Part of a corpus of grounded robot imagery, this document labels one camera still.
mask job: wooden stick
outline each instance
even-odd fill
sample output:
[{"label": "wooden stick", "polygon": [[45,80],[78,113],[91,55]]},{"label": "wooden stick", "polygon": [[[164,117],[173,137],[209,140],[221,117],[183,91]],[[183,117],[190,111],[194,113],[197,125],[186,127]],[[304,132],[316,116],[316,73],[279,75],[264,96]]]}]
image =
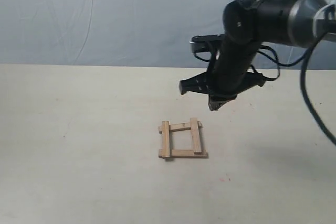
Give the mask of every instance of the wooden stick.
[{"label": "wooden stick", "polygon": [[[202,128],[202,123],[198,122],[198,128]],[[171,124],[169,125],[169,131],[175,132],[175,131],[187,131],[190,130],[190,123],[178,123],[178,124]],[[159,126],[159,133],[162,133],[162,126]]]},{"label": "wooden stick", "polygon": [[170,157],[169,122],[162,122],[162,157]]},{"label": "wooden stick", "polygon": [[202,153],[200,132],[198,131],[197,118],[190,118],[191,137],[193,140],[194,154]]},{"label": "wooden stick", "polygon": [[[159,150],[159,157],[163,158],[162,150]],[[194,150],[172,150],[172,158],[208,158],[208,153],[204,150],[201,154],[195,154]]]}]

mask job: gray backdrop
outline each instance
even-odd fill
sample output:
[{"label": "gray backdrop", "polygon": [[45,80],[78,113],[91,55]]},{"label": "gray backdrop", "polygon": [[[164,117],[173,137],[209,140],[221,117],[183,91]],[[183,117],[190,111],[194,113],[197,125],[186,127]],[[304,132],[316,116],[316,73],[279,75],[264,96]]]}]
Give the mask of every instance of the gray backdrop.
[{"label": "gray backdrop", "polygon": [[[204,67],[190,54],[194,35],[223,33],[232,0],[0,0],[0,63]],[[276,46],[282,61],[302,49]],[[310,68],[336,69],[323,42]],[[258,56],[256,65],[273,68]]]}]

